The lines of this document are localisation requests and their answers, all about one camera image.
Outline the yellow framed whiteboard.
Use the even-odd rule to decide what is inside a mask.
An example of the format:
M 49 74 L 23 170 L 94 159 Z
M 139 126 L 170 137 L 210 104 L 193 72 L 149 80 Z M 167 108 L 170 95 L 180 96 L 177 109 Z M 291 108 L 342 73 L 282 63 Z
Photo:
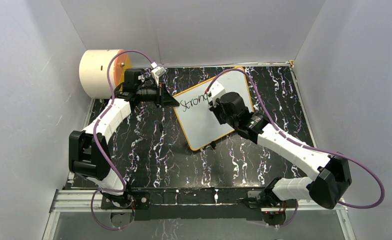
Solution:
M 237 92 L 243 98 L 245 105 L 253 112 L 253 103 L 246 76 L 237 66 L 222 74 L 215 82 L 225 87 L 227 92 Z M 234 131 L 228 124 L 219 124 L 213 112 L 208 109 L 206 88 L 214 78 L 209 78 L 176 95 L 174 99 L 180 104 L 174 107 L 178 122 L 184 132 L 191 150 L 197 151 Z

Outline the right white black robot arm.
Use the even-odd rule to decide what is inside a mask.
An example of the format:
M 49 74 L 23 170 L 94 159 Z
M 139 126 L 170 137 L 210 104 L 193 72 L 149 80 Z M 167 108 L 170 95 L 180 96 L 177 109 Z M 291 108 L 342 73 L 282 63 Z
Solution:
M 313 200 L 325 209 L 333 209 L 351 185 L 348 161 L 342 157 L 308 148 L 293 136 L 275 129 L 267 116 L 250 112 L 236 92 L 208 91 L 208 109 L 220 124 L 237 134 L 268 148 L 301 169 L 300 178 L 277 177 L 257 196 L 247 197 L 251 207 L 278 207 L 287 200 Z

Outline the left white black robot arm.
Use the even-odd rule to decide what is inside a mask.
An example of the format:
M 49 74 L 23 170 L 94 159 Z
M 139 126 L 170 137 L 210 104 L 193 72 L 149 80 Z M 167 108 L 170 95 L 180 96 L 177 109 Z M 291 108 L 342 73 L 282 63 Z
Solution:
M 124 80 L 114 88 L 114 98 L 88 126 L 69 135 L 69 170 L 95 183 L 100 193 L 115 207 L 128 208 L 134 194 L 114 167 L 108 143 L 119 125 L 142 102 L 154 103 L 158 108 L 172 108 L 179 103 L 167 91 L 164 82 L 144 77 L 143 70 L 129 68 Z

